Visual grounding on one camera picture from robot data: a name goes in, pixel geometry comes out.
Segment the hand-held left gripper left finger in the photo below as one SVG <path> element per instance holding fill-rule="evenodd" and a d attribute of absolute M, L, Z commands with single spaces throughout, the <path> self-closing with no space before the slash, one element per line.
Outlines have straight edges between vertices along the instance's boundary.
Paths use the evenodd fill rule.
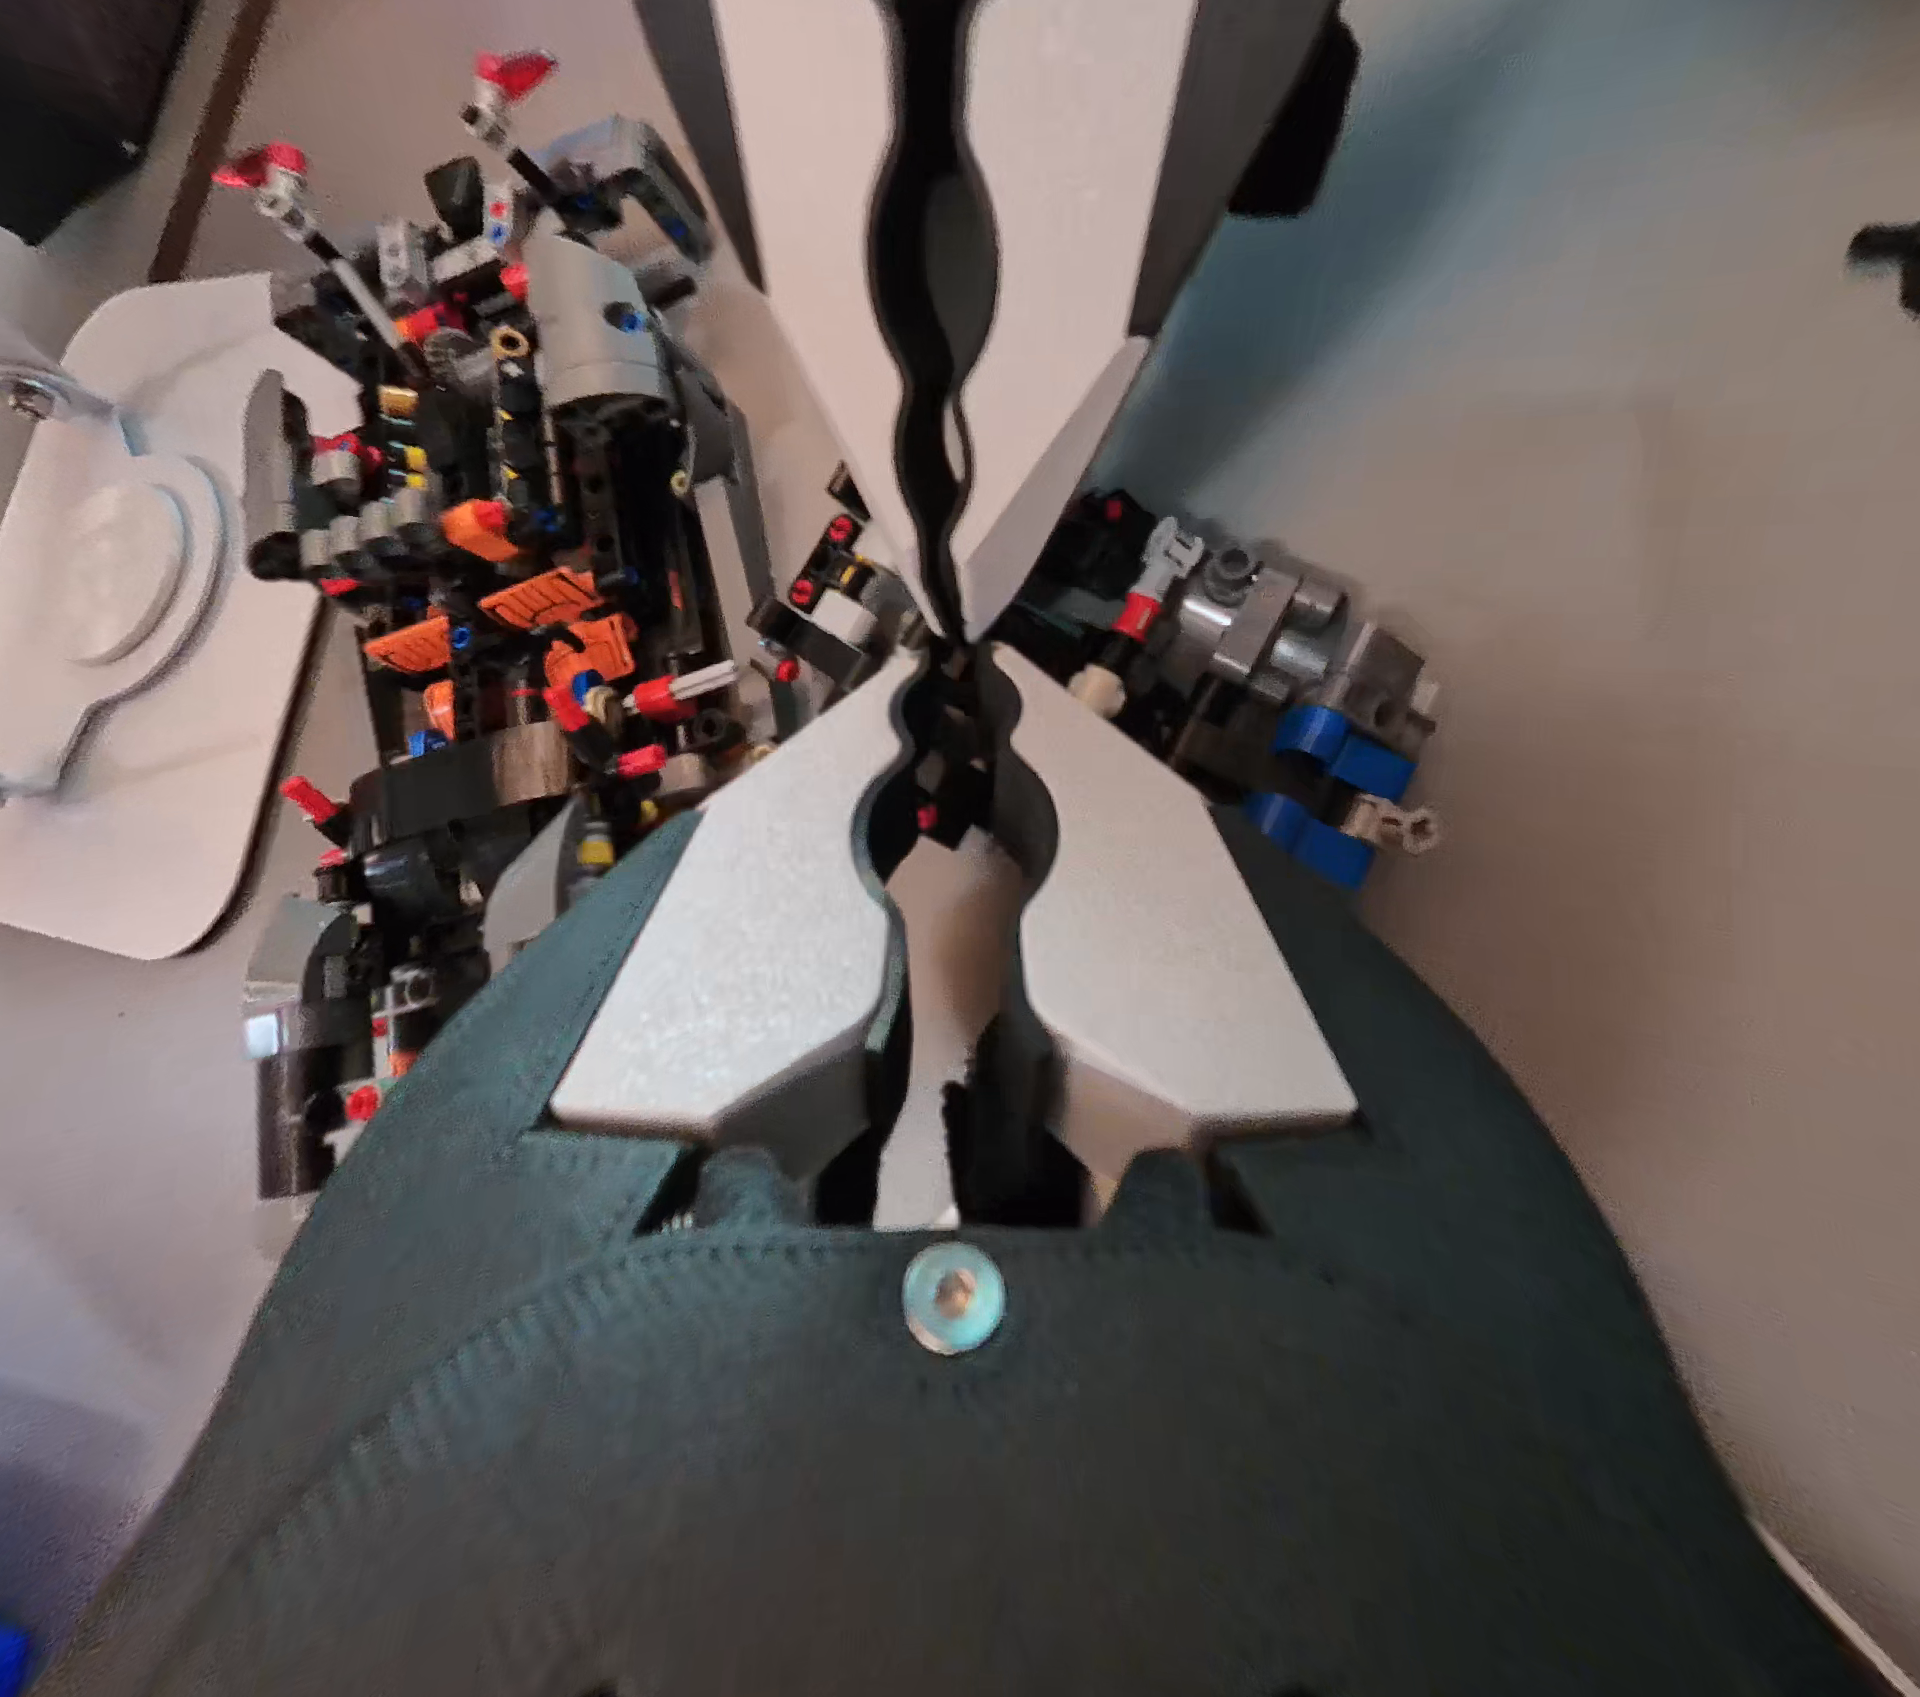
<path fill-rule="evenodd" d="M 909 1068 L 874 831 L 911 756 L 901 650 L 708 798 L 547 1101 L 567 1131 L 768 1153 L 868 1224 Z"/>

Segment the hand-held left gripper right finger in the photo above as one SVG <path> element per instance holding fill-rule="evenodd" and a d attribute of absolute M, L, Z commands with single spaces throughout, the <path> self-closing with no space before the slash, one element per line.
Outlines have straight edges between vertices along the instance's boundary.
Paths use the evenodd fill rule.
<path fill-rule="evenodd" d="M 981 647 L 972 681 L 1019 911 L 959 1087 L 962 1220 L 1070 1224 L 1140 1157 L 1348 1125 L 1207 798 L 1018 650 Z"/>

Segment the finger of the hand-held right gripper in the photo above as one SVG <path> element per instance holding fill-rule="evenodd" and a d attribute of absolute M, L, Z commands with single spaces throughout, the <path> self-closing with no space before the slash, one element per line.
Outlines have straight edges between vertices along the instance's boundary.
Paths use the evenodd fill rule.
<path fill-rule="evenodd" d="M 1198 0 L 977 0 L 962 122 L 992 315 L 957 389 L 949 563 L 984 637 L 1041 556 L 1146 355 L 1134 304 Z"/>
<path fill-rule="evenodd" d="M 901 580 L 953 638 L 900 483 L 908 378 L 874 268 L 901 110 L 895 0 L 708 1 L 760 290 Z"/>

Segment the grey blue lego wing assembly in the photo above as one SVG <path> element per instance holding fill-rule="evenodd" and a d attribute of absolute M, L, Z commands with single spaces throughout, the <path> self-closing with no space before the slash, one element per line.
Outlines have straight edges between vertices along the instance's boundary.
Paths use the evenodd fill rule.
<path fill-rule="evenodd" d="M 1338 890 L 1439 843 L 1413 794 L 1438 728 L 1428 656 L 1286 551 L 1092 489 L 992 633 Z"/>

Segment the large lego car chassis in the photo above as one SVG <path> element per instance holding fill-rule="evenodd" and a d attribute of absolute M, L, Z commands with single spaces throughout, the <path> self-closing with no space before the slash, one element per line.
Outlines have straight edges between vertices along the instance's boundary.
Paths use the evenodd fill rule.
<path fill-rule="evenodd" d="M 248 572 L 351 634 L 376 762 L 279 796 L 322 843 L 245 974 L 253 1183 L 303 1205 L 433 1037 L 659 821 L 778 743 L 740 656 L 769 589 L 752 436 L 675 328 L 714 251 L 659 132 L 529 147 L 545 50 L 477 52 L 480 154 L 348 243 L 289 142 L 209 179 L 305 251 L 272 321 L 355 396 L 279 392 Z"/>

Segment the black lego connector piece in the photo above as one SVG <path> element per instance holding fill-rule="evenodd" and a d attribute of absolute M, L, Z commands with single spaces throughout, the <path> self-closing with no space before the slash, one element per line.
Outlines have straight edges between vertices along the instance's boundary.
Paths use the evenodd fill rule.
<path fill-rule="evenodd" d="M 1911 221 L 1870 221 L 1859 225 L 1848 240 L 1843 263 L 1859 273 L 1886 273 L 1895 282 L 1895 299 L 1899 309 L 1918 323 L 1918 243 L 1920 224 Z"/>

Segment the white book stand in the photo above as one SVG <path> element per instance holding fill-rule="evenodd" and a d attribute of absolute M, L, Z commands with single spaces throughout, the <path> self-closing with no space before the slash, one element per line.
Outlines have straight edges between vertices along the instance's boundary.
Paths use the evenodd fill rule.
<path fill-rule="evenodd" d="M 357 409 L 264 269 L 4 330 L 6 931 L 156 964 L 237 914 L 322 608 L 248 566 L 286 414 Z"/>

